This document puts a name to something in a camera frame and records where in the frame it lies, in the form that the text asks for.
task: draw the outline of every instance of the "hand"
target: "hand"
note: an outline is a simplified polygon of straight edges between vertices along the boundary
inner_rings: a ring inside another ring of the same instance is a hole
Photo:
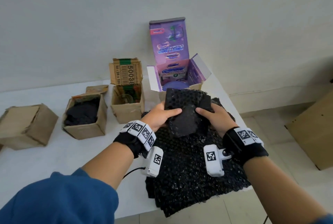
[[[181,108],[164,110],[164,102],[157,104],[149,111],[141,121],[148,124],[149,127],[156,132],[160,127],[165,126],[166,120],[171,116],[176,116],[181,113]]]
[[[198,114],[206,117],[210,121],[210,123],[214,126],[214,128],[221,137],[223,137],[229,129],[233,127],[238,127],[237,123],[235,123],[233,119],[231,119],[231,117],[224,108],[214,103],[210,105],[215,113],[211,113],[202,108],[196,108],[195,110]]]

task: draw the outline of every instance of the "gray wall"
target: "gray wall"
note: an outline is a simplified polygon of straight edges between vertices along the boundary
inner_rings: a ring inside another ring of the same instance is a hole
[[[148,21],[179,16],[232,96],[321,85],[332,13],[332,0],[0,0],[0,91],[107,79],[114,57],[153,64]]]

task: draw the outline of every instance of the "blue sleeve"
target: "blue sleeve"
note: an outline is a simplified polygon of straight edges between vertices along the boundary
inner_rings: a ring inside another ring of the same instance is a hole
[[[333,224],[333,215],[327,214],[324,217],[321,217],[320,219],[316,220],[312,224]]]
[[[1,210],[2,224],[114,223],[117,192],[90,178],[81,168],[72,175],[50,178],[20,190]]]

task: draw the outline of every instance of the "small cardboard box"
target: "small cardboard box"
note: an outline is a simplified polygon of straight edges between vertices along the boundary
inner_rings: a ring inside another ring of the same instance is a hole
[[[97,111],[97,121],[95,123],[91,124],[84,124],[84,125],[75,125],[75,126],[65,126],[64,121],[67,118],[66,112],[69,108],[74,106],[75,102],[83,102],[92,100],[94,98],[100,98],[100,103],[98,106]],[[86,138],[92,138],[92,137],[100,137],[105,135],[105,128],[106,128],[106,111],[107,106],[104,100],[104,97],[102,94],[90,94],[85,93],[82,95],[73,96],[71,99],[69,99],[67,108],[65,110],[65,113],[62,117],[62,129],[72,136],[73,138],[77,140],[82,140]]]
[[[111,108],[120,124],[141,119],[144,112],[142,67],[137,59],[113,59],[109,64],[112,89]],[[125,103],[122,95],[130,95],[133,103]]]
[[[57,120],[44,104],[7,108],[0,118],[0,144],[13,150],[46,146]]]
[[[333,92],[286,124],[318,169],[333,167]]]
[[[147,66],[151,90],[160,92],[160,100],[165,99],[163,86],[171,81],[200,90],[211,72],[198,54],[189,58],[185,17],[150,21],[149,29],[156,61]]]

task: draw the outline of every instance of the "person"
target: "person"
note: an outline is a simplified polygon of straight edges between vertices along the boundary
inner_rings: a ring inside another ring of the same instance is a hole
[[[234,161],[243,165],[272,223],[333,223],[333,216],[277,167],[260,143],[245,146],[233,138],[238,125],[224,108],[216,104],[211,107],[214,113],[201,108],[196,112],[211,122],[223,138],[223,145],[234,153]],[[179,113],[180,108],[164,110],[160,103],[141,121],[157,131],[169,117]],[[0,222],[114,223],[116,189],[142,147],[122,134],[72,175],[53,172],[50,178],[21,189],[0,210]]]

